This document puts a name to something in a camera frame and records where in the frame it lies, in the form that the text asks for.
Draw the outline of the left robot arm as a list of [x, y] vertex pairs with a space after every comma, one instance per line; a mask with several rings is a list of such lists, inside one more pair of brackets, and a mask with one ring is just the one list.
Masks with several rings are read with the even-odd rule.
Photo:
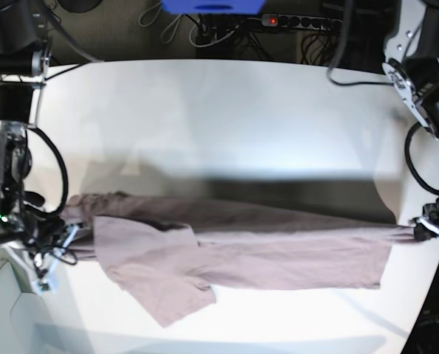
[[404, 141], [407, 168], [418, 185], [436, 197], [412, 219], [415, 239], [439, 238], [439, 189], [419, 175], [410, 153], [420, 129], [439, 142], [439, 1], [397, 1], [383, 52], [385, 85], [395, 89], [416, 119]]

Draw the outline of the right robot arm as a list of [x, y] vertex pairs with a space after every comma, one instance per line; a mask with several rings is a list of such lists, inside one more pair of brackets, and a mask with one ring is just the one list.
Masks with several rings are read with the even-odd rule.
[[18, 245], [30, 279], [95, 259], [117, 282], [188, 277], [237, 288], [376, 288], [390, 249], [431, 238], [413, 227], [364, 223], [248, 204], [84, 195], [52, 212], [24, 189], [32, 96], [46, 82], [49, 42], [28, 1], [0, 1], [0, 246]]

